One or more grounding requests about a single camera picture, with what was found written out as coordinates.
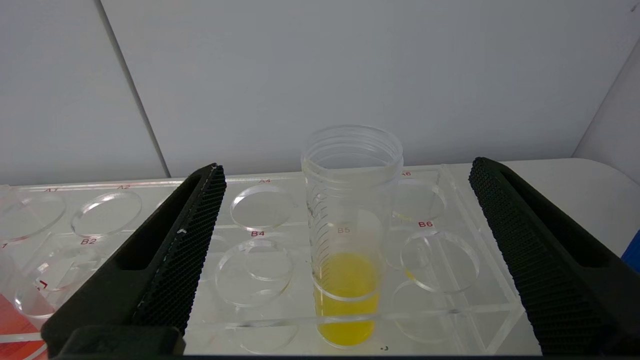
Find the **clear plastic beaker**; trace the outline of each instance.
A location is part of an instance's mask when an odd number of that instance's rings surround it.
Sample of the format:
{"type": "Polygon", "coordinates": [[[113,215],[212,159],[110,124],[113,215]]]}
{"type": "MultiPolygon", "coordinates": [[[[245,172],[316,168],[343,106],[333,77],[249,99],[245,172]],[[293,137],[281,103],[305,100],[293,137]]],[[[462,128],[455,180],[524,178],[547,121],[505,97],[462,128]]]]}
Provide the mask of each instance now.
{"type": "Polygon", "coordinates": [[[374,127],[316,131],[303,151],[316,315],[332,318],[318,331],[337,347],[357,345],[374,330],[372,320],[357,316],[378,310],[382,243],[402,167],[400,141],[374,127]]]}

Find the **rack label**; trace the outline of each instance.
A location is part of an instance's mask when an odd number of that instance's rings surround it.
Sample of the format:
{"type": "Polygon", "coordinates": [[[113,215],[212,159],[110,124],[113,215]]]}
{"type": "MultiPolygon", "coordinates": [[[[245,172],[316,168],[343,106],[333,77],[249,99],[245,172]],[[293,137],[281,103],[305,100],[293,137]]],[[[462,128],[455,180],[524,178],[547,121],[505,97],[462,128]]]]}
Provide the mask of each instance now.
{"type": "Polygon", "coordinates": [[[95,239],[95,238],[82,239],[82,241],[80,241],[80,245],[93,245],[95,244],[96,241],[98,241],[98,239],[95,239]]]}
{"type": "MultiPolygon", "coordinates": [[[[40,284],[43,284],[43,285],[44,285],[44,286],[42,287],[42,289],[46,289],[46,288],[47,288],[47,285],[49,285],[49,284],[47,284],[46,282],[44,282],[44,281],[42,281],[42,280],[38,280],[38,282],[39,282],[40,284]]],[[[42,290],[39,286],[37,286],[37,287],[36,287],[36,289],[38,289],[38,291],[42,290]]]]}

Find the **textured gripper pad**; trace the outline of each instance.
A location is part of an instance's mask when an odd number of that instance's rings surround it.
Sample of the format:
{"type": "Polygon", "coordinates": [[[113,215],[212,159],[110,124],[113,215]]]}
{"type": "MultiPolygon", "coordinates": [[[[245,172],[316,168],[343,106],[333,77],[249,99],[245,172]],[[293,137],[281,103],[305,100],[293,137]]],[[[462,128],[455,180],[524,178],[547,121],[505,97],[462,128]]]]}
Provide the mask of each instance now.
{"type": "Polygon", "coordinates": [[[508,167],[477,158],[469,182],[543,353],[636,354],[640,277],[508,167]]]}

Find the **circular well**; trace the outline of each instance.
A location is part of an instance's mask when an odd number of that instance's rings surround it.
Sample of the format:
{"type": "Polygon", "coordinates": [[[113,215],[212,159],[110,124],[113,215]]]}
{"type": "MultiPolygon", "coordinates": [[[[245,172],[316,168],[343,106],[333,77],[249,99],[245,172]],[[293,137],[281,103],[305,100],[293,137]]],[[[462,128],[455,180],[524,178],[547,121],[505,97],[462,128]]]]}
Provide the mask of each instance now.
{"type": "Polygon", "coordinates": [[[275,185],[257,185],[238,194],[231,218],[247,230],[274,229],[284,224],[294,208],[291,194],[275,185]]]}
{"type": "Polygon", "coordinates": [[[412,281],[405,281],[394,291],[391,306],[398,316],[396,325],[403,334],[421,343],[439,343],[450,338],[454,315],[447,310],[444,294],[424,291],[412,281]]]}
{"type": "Polygon", "coordinates": [[[448,232],[423,231],[411,235],[402,248],[400,259],[409,278],[433,292],[464,291],[480,274],[475,250],[448,232]]]}
{"type": "Polygon", "coordinates": [[[437,185],[420,179],[400,179],[393,219],[401,223],[433,220],[444,213],[446,204],[437,185]]]}
{"type": "Polygon", "coordinates": [[[60,220],[66,207],[57,195],[17,201],[0,213],[0,240],[18,241],[39,234],[60,220]]]}
{"type": "Polygon", "coordinates": [[[282,322],[280,319],[291,313],[296,304],[288,297],[281,297],[278,301],[254,308],[238,308],[237,318],[245,326],[234,330],[236,340],[240,346],[253,354],[270,354],[276,352],[296,337],[298,325],[265,326],[264,320],[282,322]],[[260,326],[253,326],[251,322],[260,320],[260,326]]]}
{"type": "Polygon", "coordinates": [[[71,229],[81,237],[115,234],[124,230],[141,210],[142,199],[136,193],[106,193],[74,213],[71,229]]]}
{"type": "Polygon", "coordinates": [[[293,273],[289,252],[276,241],[252,239],[229,249],[214,274],[220,297],[237,307],[255,307],[280,296],[293,273]]]}
{"type": "Polygon", "coordinates": [[[27,276],[28,281],[16,291],[16,308],[30,318],[48,318],[54,308],[45,299],[56,293],[66,297],[66,291],[85,282],[98,265],[99,257],[92,250],[70,248],[53,254],[27,276]]]}

